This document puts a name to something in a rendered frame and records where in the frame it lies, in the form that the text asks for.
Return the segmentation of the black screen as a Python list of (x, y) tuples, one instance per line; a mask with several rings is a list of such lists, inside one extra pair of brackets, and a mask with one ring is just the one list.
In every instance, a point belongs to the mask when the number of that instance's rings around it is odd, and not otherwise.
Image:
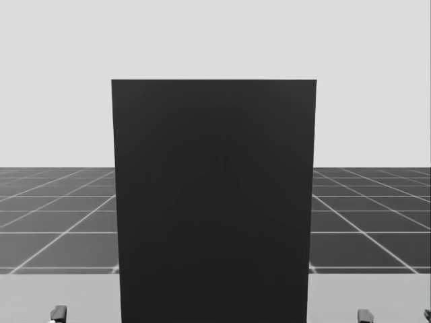
[(316, 96), (112, 82), (122, 323), (307, 323)]

